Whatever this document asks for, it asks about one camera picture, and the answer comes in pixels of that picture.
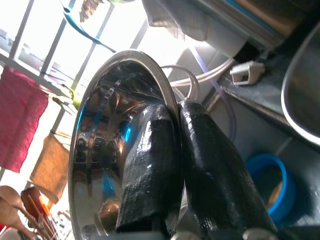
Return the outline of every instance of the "blue bowl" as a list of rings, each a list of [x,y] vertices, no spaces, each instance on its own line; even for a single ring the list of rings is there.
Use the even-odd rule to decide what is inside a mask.
[[[268,209],[272,220],[277,223],[292,209],[296,198],[296,187],[284,163],[273,154],[260,154],[251,157],[246,162],[246,167],[255,182],[263,169],[269,166],[279,168],[282,175],[282,188],[276,202]]]

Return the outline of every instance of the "wooden spoon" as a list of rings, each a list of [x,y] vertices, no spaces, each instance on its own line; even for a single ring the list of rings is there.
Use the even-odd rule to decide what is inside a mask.
[[[30,222],[43,237],[45,237],[46,239],[50,239],[48,234],[41,229],[35,218],[25,210],[25,208],[23,207],[21,196],[19,195],[19,193],[17,193],[16,190],[14,190],[10,186],[0,186],[0,197],[3,198],[12,207],[19,209],[23,213],[23,215],[25,215],[25,217],[30,220]]]
[[[37,235],[25,228],[21,222],[17,210],[10,206],[3,198],[0,198],[0,224],[18,229],[28,239],[37,238]]]

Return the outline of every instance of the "metal sink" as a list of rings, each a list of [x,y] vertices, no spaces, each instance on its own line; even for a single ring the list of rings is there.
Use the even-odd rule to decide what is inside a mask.
[[[320,22],[287,69],[281,105],[290,125],[304,138],[320,145]]]

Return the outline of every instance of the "red towel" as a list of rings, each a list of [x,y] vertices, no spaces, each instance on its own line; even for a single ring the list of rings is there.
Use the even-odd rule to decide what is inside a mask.
[[[48,106],[48,96],[22,73],[3,69],[0,79],[0,166],[20,172]]]

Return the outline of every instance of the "stainless steel bowl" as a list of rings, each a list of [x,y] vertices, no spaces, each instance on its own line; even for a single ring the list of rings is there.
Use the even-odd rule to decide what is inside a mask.
[[[113,55],[95,74],[78,110],[69,157],[69,204],[77,240],[115,230],[124,163],[137,119],[149,104],[178,108],[161,68],[146,54]]]
[[[290,125],[301,136],[320,145],[320,22],[287,69],[281,105]]]

